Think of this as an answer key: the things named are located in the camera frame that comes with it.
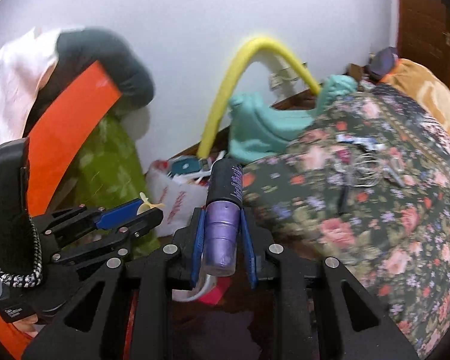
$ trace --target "purple bottle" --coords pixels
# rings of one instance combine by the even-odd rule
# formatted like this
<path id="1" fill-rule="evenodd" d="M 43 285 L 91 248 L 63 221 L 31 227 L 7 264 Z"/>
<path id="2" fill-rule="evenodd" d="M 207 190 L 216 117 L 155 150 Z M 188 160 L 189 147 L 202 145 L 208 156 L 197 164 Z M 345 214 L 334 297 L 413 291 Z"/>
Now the purple bottle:
<path id="1" fill-rule="evenodd" d="M 214 163 L 205 209 L 202 269 L 212 276 L 235 273 L 236 237 L 242 209 L 242 166 L 224 158 Z"/>

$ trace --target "white cloth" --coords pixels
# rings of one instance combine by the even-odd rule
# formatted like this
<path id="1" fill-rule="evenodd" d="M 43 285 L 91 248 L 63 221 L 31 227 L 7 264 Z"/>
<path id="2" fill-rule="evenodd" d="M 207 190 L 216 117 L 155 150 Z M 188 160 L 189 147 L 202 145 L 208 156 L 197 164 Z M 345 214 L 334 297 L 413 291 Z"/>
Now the white cloth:
<path id="1" fill-rule="evenodd" d="M 22 137 L 37 93 L 59 60 L 59 35 L 33 28 L 0 48 L 0 144 Z"/>

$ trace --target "blue gripper pad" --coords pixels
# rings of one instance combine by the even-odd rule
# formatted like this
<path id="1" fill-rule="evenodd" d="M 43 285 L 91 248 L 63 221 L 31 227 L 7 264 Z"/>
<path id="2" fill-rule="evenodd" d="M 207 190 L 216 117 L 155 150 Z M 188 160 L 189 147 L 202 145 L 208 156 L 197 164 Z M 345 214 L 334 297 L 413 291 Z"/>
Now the blue gripper pad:
<path id="1" fill-rule="evenodd" d="M 252 287 L 252 290 L 257 287 L 257 269 L 255 266 L 255 252 L 253 250 L 253 244 L 248 231 L 248 224 L 245 218 L 245 211 L 240 211 L 240 231 L 242 233 L 243 252 L 245 254 L 245 264 L 247 268 L 248 281 Z"/>
<path id="2" fill-rule="evenodd" d="M 197 233 L 195 235 L 195 244 L 193 246 L 193 254 L 192 254 L 191 283 L 193 288 L 197 286 L 200 274 L 200 266 L 202 265 L 204 237 L 205 237 L 205 210 L 202 210 L 200 212 L 200 219 L 198 221 Z"/>
<path id="3" fill-rule="evenodd" d="M 137 216 L 138 207 L 142 203 L 143 200 L 138 198 L 128 203 L 120 204 L 111 210 L 105 211 L 100 217 L 100 220 L 95 224 L 99 229 L 112 230 Z"/>

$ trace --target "wall socket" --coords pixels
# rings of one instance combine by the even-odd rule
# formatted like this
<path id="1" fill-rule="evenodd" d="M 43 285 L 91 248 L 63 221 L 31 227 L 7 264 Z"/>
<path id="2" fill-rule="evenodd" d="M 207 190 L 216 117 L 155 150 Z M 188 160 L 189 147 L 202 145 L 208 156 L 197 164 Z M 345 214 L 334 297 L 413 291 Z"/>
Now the wall socket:
<path id="1" fill-rule="evenodd" d="M 299 75 L 293 68 L 287 67 L 276 73 L 270 74 L 268 81 L 270 84 L 270 89 L 275 89 L 282 85 L 284 81 L 297 81 L 299 78 Z"/>

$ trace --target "white plastic bag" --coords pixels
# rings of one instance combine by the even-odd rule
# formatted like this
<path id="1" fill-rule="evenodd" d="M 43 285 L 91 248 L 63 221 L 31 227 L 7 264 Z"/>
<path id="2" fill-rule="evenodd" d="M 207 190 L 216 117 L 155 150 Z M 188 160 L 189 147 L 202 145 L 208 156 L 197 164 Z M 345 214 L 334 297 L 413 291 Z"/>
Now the white plastic bag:
<path id="1" fill-rule="evenodd" d="M 163 203 L 163 221 L 155 228 L 158 237 L 173 235 L 188 226 L 193 210 L 207 200 L 208 188 L 197 184 L 180 184 L 167 176 L 164 162 L 154 161 L 147 173 L 147 189 L 153 204 Z"/>

